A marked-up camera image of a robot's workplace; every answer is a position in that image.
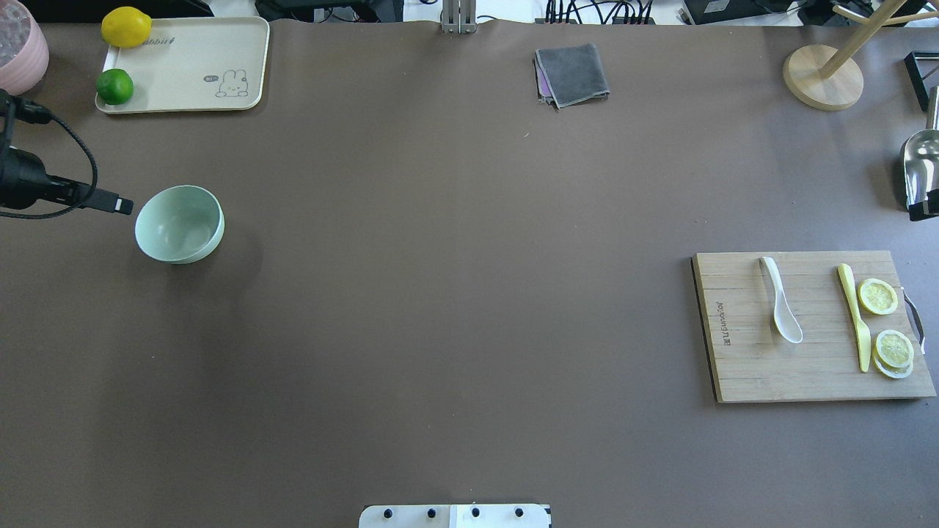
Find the mint green bowl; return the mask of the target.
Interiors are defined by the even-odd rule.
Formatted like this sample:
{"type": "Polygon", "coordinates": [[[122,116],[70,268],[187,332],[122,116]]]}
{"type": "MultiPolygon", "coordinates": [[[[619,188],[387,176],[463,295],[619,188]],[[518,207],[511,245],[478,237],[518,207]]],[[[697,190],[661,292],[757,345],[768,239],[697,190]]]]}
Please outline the mint green bowl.
{"type": "Polygon", "coordinates": [[[147,201],[134,235],[139,249],[152,260],[182,265],[212,253],[224,231],[224,211],[215,195],[197,185],[178,185],[147,201]]]}

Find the white ceramic spoon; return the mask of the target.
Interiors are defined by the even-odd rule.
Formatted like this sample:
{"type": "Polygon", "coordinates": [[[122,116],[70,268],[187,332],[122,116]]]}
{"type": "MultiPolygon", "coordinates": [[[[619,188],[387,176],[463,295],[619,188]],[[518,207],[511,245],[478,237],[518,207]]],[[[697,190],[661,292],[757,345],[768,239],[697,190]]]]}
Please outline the white ceramic spoon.
{"type": "Polygon", "coordinates": [[[803,330],[791,307],[789,307],[778,264],[775,258],[769,257],[769,255],[762,255],[760,262],[772,285],[772,321],[777,328],[777,332],[785,341],[792,344],[801,344],[804,339],[803,330]]]}

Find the pink ribbed bowl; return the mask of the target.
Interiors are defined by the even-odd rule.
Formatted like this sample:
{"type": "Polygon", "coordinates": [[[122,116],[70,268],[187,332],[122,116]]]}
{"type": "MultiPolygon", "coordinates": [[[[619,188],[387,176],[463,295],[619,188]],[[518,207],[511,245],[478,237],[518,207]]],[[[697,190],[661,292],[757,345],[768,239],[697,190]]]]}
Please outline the pink ribbed bowl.
{"type": "Polygon", "coordinates": [[[36,87],[49,66],[43,30],[24,4],[1,2],[1,88],[21,95],[36,87]]]}

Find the steel scoop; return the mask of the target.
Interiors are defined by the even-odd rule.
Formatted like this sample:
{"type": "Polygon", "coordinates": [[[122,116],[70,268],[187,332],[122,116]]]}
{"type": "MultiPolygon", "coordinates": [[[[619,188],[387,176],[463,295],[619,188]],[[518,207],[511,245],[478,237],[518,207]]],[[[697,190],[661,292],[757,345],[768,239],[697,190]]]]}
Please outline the steel scoop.
{"type": "Polygon", "coordinates": [[[907,213],[909,194],[924,197],[927,191],[938,190],[938,87],[933,87],[929,96],[926,128],[913,134],[903,144],[907,213]]]}

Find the green lime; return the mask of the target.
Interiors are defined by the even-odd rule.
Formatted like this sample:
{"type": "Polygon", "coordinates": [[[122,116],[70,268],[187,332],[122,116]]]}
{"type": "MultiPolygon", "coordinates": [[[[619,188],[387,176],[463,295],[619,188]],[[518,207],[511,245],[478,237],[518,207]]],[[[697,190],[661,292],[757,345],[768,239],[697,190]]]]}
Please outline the green lime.
{"type": "Polygon", "coordinates": [[[107,105],[127,103],[134,96],[134,91],[134,81],[127,70],[108,69],[97,77],[96,93],[107,105]]]}

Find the yellow plastic knife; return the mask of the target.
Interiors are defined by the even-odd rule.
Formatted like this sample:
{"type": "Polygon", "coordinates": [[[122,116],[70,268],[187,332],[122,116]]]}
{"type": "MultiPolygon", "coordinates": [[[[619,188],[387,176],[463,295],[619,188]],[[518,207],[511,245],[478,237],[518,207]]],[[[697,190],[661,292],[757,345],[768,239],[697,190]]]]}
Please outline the yellow plastic knife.
{"type": "Polygon", "coordinates": [[[841,286],[850,312],[852,326],[854,326],[856,350],[858,351],[858,366],[862,373],[866,373],[869,371],[869,367],[871,367],[872,336],[868,325],[866,325],[862,315],[860,315],[860,303],[858,292],[855,288],[854,271],[851,266],[844,262],[838,264],[836,271],[838,271],[838,277],[839,280],[841,280],[841,286]]]}

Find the stacked lemon slice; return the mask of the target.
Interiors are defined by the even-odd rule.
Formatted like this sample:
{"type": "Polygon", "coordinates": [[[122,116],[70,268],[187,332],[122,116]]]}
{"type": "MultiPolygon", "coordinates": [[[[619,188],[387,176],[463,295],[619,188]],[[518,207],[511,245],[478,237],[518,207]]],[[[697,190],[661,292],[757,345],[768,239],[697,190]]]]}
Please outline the stacked lemon slice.
{"type": "Polygon", "coordinates": [[[876,337],[873,351],[875,367],[892,380],[902,380],[913,371],[915,348],[900,331],[886,329],[876,337]]]}

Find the cream rabbit tray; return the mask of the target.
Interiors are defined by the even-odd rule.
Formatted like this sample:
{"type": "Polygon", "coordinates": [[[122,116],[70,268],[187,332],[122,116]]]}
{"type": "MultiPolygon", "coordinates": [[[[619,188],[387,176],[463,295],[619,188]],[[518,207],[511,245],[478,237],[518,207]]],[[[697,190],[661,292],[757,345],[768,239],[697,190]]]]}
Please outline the cream rabbit tray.
{"type": "Polygon", "coordinates": [[[261,17],[155,19],[150,39],[109,47],[103,70],[122,69],[134,94],[121,105],[96,97],[105,114],[227,111],[262,98],[271,27],[261,17]]]}

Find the wooden mug tree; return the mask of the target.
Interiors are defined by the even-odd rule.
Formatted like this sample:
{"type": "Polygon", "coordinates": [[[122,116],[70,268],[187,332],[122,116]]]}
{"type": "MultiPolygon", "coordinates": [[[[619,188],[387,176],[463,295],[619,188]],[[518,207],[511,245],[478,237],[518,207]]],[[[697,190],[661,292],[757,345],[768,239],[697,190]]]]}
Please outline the wooden mug tree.
{"type": "Polygon", "coordinates": [[[855,33],[841,49],[828,45],[805,45],[793,51],[783,64],[786,87],[802,103],[823,111],[845,110],[858,102],[864,77],[852,56],[883,26],[938,17],[937,2],[928,1],[929,12],[896,16],[905,1],[883,1],[869,16],[835,6],[836,14],[858,24],[855,33]]]}

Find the yellow lemon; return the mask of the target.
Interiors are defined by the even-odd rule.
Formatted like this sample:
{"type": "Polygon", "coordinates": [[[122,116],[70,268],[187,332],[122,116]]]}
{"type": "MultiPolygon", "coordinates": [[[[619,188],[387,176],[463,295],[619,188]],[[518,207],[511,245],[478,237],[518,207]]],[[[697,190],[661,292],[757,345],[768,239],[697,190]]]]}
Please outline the yellow lemon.
{"type": "Polygon", "coordinates": [[[131,49],[143,44],[149,37],[153,20],[136,7],[123,6],[107,13],[100,25],[101,37],[111,46],[131,49]]]}

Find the bamboo cutting board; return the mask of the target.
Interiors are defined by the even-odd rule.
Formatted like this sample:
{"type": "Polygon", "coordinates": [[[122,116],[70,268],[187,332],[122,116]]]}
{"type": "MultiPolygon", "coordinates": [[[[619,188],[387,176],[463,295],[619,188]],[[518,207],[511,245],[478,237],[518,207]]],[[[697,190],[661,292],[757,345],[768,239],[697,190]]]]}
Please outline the bamboo cutting board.
{"type": "Polygon", "coordinates": [[[913,370],[892,380],[858,364],[854,322],[836,267],[855,280],[881,279],[901,291],[886,251],[772,254],[786,297],[803,330],[789,343],[772,320],[774,291],[761,253],[697,253],[692,271],[698,292],[715,399],[720,403],[775,403],[925,398],[936,394],[922,351],[913,370]]]}

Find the grey folded cloth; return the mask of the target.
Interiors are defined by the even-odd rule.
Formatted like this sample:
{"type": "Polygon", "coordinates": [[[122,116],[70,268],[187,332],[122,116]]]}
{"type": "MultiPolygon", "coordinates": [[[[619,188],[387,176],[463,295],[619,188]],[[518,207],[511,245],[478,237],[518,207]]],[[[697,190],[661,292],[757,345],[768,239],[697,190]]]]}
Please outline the grey folded cloth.
{"type": "Polygon", "coordinates": [[[596,44],[537,49],[534,67],[539,100],[557,109],[610,94],[596,44]]]}

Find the aluminium frame post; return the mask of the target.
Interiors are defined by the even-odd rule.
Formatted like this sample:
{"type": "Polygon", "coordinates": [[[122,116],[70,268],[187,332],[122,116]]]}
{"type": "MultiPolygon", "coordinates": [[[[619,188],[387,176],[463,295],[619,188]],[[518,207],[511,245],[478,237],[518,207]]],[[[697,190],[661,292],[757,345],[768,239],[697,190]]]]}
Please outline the aluminium frame post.
{"type": "Polygon", "coordinates": [[[473,34],[477,31],[476,0],[443,0],[442,32],[444,34],[473,34]]]}

